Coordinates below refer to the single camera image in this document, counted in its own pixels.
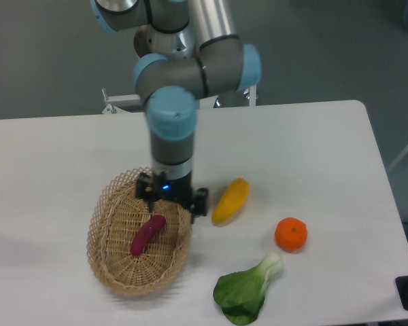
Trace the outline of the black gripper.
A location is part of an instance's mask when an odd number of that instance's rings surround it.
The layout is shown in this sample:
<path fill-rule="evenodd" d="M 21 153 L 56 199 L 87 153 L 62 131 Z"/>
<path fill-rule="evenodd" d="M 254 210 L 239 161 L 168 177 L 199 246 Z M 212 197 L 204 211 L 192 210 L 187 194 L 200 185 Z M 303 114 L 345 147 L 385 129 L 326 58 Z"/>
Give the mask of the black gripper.
<path fill-rule="evenodd" d="M 197 217 L 206 216 L 208 211 L 207 188 L 192 190 L 192 172 L 179 179 L 168 179 L 165 171 L 152 170 L 152 178 L 146 173 L 140 173 L 135 182 L 135 197 L 143 200 L 150 213 L 154 212 L 154 203 L 166 200 L 190 209 L 190 223 Z"/>

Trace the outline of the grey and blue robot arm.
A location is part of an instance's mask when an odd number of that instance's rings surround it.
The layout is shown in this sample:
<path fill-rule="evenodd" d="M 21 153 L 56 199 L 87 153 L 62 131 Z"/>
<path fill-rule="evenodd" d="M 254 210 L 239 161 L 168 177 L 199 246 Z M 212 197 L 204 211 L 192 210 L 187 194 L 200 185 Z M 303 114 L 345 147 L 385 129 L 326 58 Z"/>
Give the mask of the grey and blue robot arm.
<path fill-rule="evenodd" d="M 92 1 L 110 33 L 146 30 L 146 52 L 133 69 L 150 133 L 151 173 L 135 195 L 149 207 L 176 203 L 192 217 L 207 214 L 209 192 L 193 189 L 194 132 L 199 101 L 255 86 L 262 76 L 256 46 L 239 38 L 227 1 Z"/>

